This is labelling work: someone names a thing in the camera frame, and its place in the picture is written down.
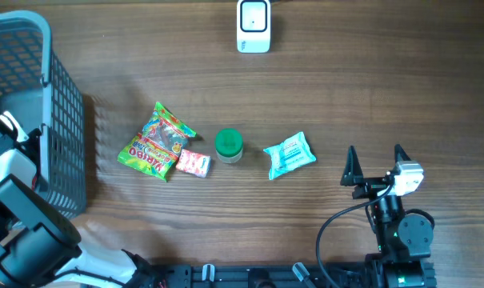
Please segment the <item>colourful Haribo candy bag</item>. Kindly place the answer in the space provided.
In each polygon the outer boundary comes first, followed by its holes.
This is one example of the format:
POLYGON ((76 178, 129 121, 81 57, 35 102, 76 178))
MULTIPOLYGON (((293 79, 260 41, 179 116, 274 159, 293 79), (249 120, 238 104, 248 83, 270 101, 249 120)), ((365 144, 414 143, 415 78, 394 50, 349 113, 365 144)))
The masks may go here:
POLYGON ((166 174, 196 132, 156 102, 147 124, 119 152, 118 162, 166 181, 166 174))

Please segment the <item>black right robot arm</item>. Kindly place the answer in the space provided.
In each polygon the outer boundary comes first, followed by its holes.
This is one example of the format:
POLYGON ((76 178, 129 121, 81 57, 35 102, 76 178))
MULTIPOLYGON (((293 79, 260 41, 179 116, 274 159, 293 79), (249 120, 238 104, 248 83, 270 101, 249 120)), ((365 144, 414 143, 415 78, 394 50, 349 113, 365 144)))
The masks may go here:
POLYGON ((352 186, 354 199, 368 199, 366 208, 378 252, 368 254, 357 276, 349 272, 349 287, 436 287, 430 245, 434 240, 434 219, 420 209, 405 210, 402 197, 412 194, 424 179, 421 165, 397 144, 394 168, 380 178, 363 176, 356 150, 348 149, 340 184, 352 186))

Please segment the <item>green lid jar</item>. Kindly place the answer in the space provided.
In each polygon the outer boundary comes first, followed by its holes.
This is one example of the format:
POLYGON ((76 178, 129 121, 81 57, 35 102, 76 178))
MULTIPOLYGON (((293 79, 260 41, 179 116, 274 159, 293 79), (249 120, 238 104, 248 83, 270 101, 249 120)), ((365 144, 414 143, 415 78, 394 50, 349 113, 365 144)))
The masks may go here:
POLYGON ((214 141, 218 158, 228 164, 236 163, 243 153, 242 135, 233 128, 220 130, 214 141))

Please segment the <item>small red candy packet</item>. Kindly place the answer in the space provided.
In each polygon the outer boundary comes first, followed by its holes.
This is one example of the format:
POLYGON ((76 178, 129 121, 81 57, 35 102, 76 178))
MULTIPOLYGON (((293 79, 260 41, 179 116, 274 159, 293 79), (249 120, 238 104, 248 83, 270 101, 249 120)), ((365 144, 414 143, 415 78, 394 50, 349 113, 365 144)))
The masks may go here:
POLYGON ((176 169, 200 178, 205 178, 209 172, 210 163, 211 157, 209 155, 183 149, 176 164, 176 169))

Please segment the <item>teal wet wipes pack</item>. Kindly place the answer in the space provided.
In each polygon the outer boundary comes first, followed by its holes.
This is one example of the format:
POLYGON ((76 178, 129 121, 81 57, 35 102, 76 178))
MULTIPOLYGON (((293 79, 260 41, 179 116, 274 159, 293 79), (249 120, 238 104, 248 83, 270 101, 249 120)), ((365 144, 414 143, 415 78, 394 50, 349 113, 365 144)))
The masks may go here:
POLYGON ((263 151, 270 156, 269 180, 317 161, 302 131, 263 151))

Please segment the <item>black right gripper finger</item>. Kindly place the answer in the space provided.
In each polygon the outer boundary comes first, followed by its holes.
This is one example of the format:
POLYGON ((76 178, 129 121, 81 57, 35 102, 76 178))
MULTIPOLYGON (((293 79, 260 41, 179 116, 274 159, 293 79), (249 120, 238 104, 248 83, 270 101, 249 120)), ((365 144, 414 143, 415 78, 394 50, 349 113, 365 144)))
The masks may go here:
POLYGON ((347 152, 346 166, 343 171, 340 185, 357 186, 363 184, 363 172, 360 166, 357 152, 354 146, 350 146, 347 152))
POLYGON ((402 148, 402 146, 400 144, 396 144, 394 146, 394 160, 396 162, 408 162, 408 161, 411 160, 411 158, 404 151, 404 149, 402 148))

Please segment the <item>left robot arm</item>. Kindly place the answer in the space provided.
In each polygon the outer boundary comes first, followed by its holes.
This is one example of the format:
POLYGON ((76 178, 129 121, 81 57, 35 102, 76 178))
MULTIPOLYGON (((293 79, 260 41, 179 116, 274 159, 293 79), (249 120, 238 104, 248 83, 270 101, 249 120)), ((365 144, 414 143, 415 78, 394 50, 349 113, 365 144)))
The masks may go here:
POLYGON ((26 134, 0 115, 0 287, 153 287, 157 277, 146 260, 83 242, 70 220, 35 192, 40 134, 26 134))

